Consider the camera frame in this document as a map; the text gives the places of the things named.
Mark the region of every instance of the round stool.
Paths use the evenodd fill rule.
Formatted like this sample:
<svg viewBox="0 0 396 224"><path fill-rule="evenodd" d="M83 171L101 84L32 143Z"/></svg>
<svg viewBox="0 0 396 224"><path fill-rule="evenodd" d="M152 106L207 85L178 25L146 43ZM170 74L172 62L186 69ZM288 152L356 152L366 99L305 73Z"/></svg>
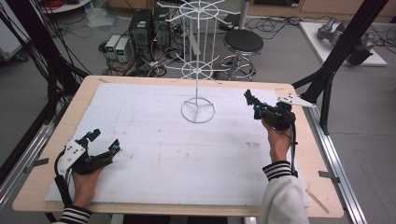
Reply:
<svg viewBox="0 0 396 224"><path fill-rule="evenodd" d="M221 72L228 75L229 80L232 77L248 77L251 81L256 70L253 63L244 56L259 54L264 46L262 38L248 30L232 30L224 37L224 46L235 55L221 60L220 69L226 69Z"/></svg>

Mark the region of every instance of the black stool seat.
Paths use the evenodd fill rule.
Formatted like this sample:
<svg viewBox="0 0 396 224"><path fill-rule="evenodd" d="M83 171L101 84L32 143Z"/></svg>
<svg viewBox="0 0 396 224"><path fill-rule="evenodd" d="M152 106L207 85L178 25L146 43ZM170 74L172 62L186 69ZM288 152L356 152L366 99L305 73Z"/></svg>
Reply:
<svg viewBox="0 0 396 224"><path fill-rule="evenodd" d="M264 42L259 35L248 30L232 30L224 37L224 45L230 51L257 54Z"/></svg>

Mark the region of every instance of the hand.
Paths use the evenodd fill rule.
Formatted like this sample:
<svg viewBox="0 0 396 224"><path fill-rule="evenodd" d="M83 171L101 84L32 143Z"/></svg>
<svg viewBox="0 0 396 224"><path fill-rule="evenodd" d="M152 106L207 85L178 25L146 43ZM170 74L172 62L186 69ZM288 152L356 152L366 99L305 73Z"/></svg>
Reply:
<svg viewBox="0 0 396 224"><path fill-rule="evenodd" d="M79 175L73 172L73 180L75 184L76 196L73 205L87 209L90 205L93 196L95 196L95 187L98 181L99 174L104 168L99 169L92 174Z"/></svg>
<svg viewBox="0 0 396 224"><path fill-rule="evenodd" d="M264 119L262 119L262 125L268 131L268 142L270 143L270 157L272 162L286 161L286 154L290 148L290 135L291 130L279 132L273 129Z"/></svg>

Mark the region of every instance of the power supply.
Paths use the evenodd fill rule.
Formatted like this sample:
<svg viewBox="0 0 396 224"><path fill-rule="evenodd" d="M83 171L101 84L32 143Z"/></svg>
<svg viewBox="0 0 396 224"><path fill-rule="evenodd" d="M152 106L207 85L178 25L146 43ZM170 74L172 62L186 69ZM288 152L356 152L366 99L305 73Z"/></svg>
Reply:
<svg viewBox="0 0 396 224"><path fill-rule="evenodd" d="M108 40L106 44L107 58L117 59L117 53L115 51L115 48L119 43L120 37L121 37L120 35L113 35L110 37L110 40Z"/></svg>
<svg viewBox="0 0 396 224"><path fill-rule="evenodd" d="M154 15L152 19L154 20L155 36L157 39L157 44L164 46L165 48L171 47L170 38L170 26L169 22L169 7L155 7Z"/></svg>
<svg viewBox="0 0 396 224"><path fill-rule="evenodd" d="M128 63L129 57L132 54L128 37L122 37L120 39L119 44L116 46L116 52L119 63Z"/></svg>
<svg viewBox="0 0 396 224"><path fill-rule="evenodd" d="M152 11L150 9L135 9L129 25L131 39L138 46L149 47L154 38L153 26Z"/></svg>

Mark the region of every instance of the person's left hand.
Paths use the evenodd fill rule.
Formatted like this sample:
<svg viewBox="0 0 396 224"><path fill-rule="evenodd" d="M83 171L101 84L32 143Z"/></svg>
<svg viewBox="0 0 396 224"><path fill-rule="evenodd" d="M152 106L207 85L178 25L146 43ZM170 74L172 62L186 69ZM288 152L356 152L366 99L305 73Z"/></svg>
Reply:
<svg viewBox="0 0 396 224"><path fill-rule="evenodd" d="M87 209L93 197L95 196L95 188L98 181L99 174L103 171L101 168L92 174L79 175L73 172L73 180L75 184L76 196L73 201L74 206Z"/></svg>

